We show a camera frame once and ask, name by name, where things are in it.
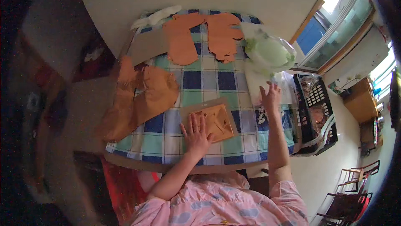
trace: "plaid tablecloth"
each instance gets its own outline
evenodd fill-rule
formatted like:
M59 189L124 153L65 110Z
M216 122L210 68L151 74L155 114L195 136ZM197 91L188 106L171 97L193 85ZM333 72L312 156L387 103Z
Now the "plaid tablecloth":
M223 11L189 9L178 14L199 12L217 14ZM241 22L260 24L258 18L233 13ZM162 28L162 24L139 28L138 33ZM207 25L191 29L192 39L198 52L198 60L187 66L180 66L159 55L147 63L172 72L180 85L175 107L148 120L131 135L118 143L109 143L106 150L135 160L152 163L176 163L185 152L184 138L179 128L179 108L202 103L219 97L227 97L239 136L213 144L198 165L227 165L249 163L267 159L269 125L266 119L257 123L259 111L254 109L244 74L245 41L237 41L235 61L227 64L218 62L208 51ZM290 153L293 150L293 135L290 110L283 108L283 128Z

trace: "pink floral shirt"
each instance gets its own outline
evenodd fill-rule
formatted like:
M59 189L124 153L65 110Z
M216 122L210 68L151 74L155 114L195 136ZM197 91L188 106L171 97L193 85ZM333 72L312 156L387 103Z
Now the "pink floral shirt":
M249 190L240 174L193 176L170 201L154 198L135 207L131 225L309 225L295 184L281 181L268 198Z

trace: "cabinet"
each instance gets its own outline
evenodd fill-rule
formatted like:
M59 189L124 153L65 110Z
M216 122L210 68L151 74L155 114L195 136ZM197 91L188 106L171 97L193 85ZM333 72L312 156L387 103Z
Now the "cabinet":
M344 99L344 105L358 123L378 117L376 100L367 77L352 86L350 90L351 94Z

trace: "wooden frame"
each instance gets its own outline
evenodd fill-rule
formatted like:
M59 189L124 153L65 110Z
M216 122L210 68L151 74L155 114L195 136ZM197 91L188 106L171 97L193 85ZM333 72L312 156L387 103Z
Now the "wooden frame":
M301 24L301 26L299 26L298 30L295 32L295 34L293 35L291 40L289 40L290 44L293 44L297 40L298 36L302 33L302 31L305 29L306 25L312 19L312 17L316 13L316 11L318 11L318 9L322 6L322 4L323 4L323 0L316 0L315 4L313 5L312 9L306 16L306 18L303 21L303 23Z
M342 60L350 51L354 49L354 47L357 45L356 43L359 42L371 28L372 18L375 12L375 9L372 8L372 11L366 18L365 22L354 34L354 36L330 60L328 60L328 62L326 62L322 67L318 69L318 74L326 73L329 68L331 68L335 63L338 63L340 60Z

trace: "hand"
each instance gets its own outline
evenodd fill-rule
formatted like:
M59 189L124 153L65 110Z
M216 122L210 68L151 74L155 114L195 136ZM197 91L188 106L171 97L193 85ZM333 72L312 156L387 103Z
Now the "hand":
M260 93L262 94L262 105L266 110L267 115L272 115L279 111L281 102L281 88L275 83L267 82L269 84L269 92L266 94L265 89L260 86Z
M206 125L203 115L201 116L200 125L194 113L189 114L188 120L188 132L185 130L184 125L182 123L180 124L187 145L187 153L190 154L191 157L200 160L207 153L210 145L212 145L214 134L211 133L206 137Z

